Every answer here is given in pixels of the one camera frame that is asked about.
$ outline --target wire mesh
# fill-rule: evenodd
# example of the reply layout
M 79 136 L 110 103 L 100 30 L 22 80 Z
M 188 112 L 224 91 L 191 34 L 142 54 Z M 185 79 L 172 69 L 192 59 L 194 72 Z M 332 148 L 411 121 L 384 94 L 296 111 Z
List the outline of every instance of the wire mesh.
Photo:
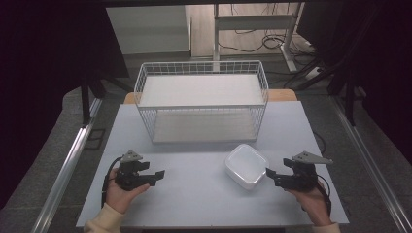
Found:
M 225 106 L 140 106 L 150 76 L 256 75 L 262 104 Z M 144 63 L 135 85 L 135 101 L 153 142 L 255 141 L 268 99 L 267 80 L 260 61 Z

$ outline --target metal rail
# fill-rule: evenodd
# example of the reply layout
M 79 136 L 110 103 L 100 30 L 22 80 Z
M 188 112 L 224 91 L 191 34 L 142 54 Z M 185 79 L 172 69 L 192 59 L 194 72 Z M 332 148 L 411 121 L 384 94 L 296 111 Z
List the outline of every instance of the metal rail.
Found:
M 91 119 L 89 125 L 79 130 L 79 133 L 76 136 L 72 148 L 70 149 L 69 153 L 67 154 L 66 160 L 63 163 L 60 173 L 58 174 L 54 182 L 54 185 L 51 188 L 51 192 L 49 193 L 48 199 L 46 200 L 45 205 L 43 206 L 43 209 L 40 212 L 36 220 L 36 223 L 34 224 L 31 230 L 32 233 L 47 232 L 49 230 L 54 214 L 61 201 L 61 198 L 63 197 L 67 184 L 69 183 L 70 178 L 72 177 L 73 171 L 76 168 L 76 164 L 85 146 L 91 128 L 93 127 L 94 119 L 100 108 L 101 102 L 102 100 L 100 99 L 94 99 L 93 103 L 91 104 Z
M 348 133 L 349 138 L 354 144 L 366 171 L 369 173 L 370 178 L 373 180 L 379 194 L 381 195 L 383 201 L 385 202 L 385 205 L 387 206 L 388 211 L 394 219 L 399 232 L 411 233 L 412 225 L 410 220 L 408 219 L 408 216 L 403 210 L 403 207 L 398 201 L 395 193 L 386 181 L 384 175 L 379 170 L 372 154 L 370 154 L 369 150 L 367 149 L 367 146 L 363 142 L 363 139 L 361 138 L 361 135 L 359 134 L 357 128 L 355 126 L 352 126 L 349 120 L 345 117 L 345 114 L 343 113 L 343 107 L 341 106 L 338 97 L 331 97 L 331 100 L 334 109 L 339 115 L 339 118 L 342 121 L 342 124 L 346 132 Z

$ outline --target wrist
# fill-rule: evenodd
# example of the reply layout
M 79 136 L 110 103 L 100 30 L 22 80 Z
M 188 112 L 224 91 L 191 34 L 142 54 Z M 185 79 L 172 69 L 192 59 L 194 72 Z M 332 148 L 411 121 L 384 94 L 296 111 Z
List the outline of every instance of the wrist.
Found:
M 113 210 L 119 212 L 120 214 L 124 215 L 127 211 L 127 208 L 129 206 L 129 203 L 124 203 L 121 201 L 118 202 L 111 202 L 111 201 L 107 201 L 106 204 L 108 206 L 110 206 Z
M 328 215 L 310 215 L 310 218 L 315 226 L 329 226 L 333 224 Z

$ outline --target white table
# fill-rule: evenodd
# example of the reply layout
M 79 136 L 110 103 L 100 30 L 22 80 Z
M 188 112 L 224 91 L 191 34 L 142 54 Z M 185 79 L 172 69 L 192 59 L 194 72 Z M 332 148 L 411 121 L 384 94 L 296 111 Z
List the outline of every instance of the white table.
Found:
M 154 145 L 135 105 L 120 105 L 109 141 L 90 187 L 77 226 L 100 210 L 101 186 L 110 164 L 128 150 L 143 155 L 151 167 L 165 170 L 163 180 L 132 203 L 123 226 L 137 228 L 288 227 L 311 224 L 295 198 L 264 177 L 246 190 L 224 171 L 224 159 L 238 143 Z M 320 155 L 299 101 L 269 102 L 255 143 L 270 168 L 292 174 L 283 158 L 307 150 Z M 325 165 L 317 172 L 330 185 L 331 219 L 349 223 Z

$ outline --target black panel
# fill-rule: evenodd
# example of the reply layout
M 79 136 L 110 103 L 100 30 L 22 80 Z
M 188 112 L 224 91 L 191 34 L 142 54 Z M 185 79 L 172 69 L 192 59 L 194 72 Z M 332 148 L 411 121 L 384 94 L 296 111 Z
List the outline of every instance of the black panel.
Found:
M 296 32 L 315 47 L 326 65 L 331 66 L 351 45 L 365 5 L 351 1 L 305 3 Z
M 47 140 L 63 96 L 81 85 L 82 74 L 128 73 L 103 7 L 8 1 L 0 9 L 3 207 Z
M 364 107 L 412 163 L 412 6 L 388 1 L 354 62 Z

